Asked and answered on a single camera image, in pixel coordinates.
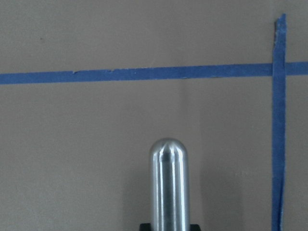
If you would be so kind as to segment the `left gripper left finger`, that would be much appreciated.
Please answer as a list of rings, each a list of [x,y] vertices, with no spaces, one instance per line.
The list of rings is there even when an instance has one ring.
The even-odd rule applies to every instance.
[[[140,224],[140,231],[152,231],[151,223],[142,223]]]

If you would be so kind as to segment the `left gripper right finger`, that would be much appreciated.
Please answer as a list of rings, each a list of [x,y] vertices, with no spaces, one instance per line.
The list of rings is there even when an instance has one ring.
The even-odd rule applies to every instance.
[[[190,231],[200,231],[200,226],[198,224],[191,224]]]

